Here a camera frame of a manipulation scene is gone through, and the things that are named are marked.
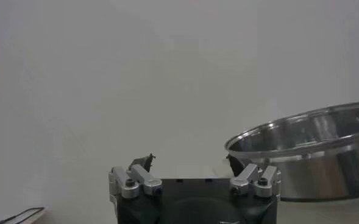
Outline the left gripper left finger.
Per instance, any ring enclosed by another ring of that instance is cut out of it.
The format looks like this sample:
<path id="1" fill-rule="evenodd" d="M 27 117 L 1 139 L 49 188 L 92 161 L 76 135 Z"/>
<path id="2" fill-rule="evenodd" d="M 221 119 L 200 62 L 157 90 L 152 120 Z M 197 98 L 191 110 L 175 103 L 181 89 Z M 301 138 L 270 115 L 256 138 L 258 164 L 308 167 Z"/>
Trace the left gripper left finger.
<path id="1" fill-rule="evenodd" d="M 137 198 L 142 192 L 157 196 L 163 188 L 163 181 L 149 173 L 153 154 L 134 159 L 128 168 L 112 167 L 108 173 L 109 199 L 122 197 L 127 200 Z"/>

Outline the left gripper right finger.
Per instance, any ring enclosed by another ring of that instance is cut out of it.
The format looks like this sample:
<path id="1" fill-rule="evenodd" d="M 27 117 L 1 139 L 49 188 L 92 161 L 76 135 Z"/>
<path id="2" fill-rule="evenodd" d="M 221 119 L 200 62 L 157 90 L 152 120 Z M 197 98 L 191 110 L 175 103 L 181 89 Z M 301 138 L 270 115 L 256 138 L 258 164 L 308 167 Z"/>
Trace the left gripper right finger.
<path id="1" fill-rule="evenodd" d="M 259 198 L 281 195 L 281 171 L 275 166 L 262 169 L 253 163 L 244 163 L 232 155 L 227 155 L 234 174 L 229 181 L 230 189 L 236 195 L 246 195 L 249 191 Z"/>

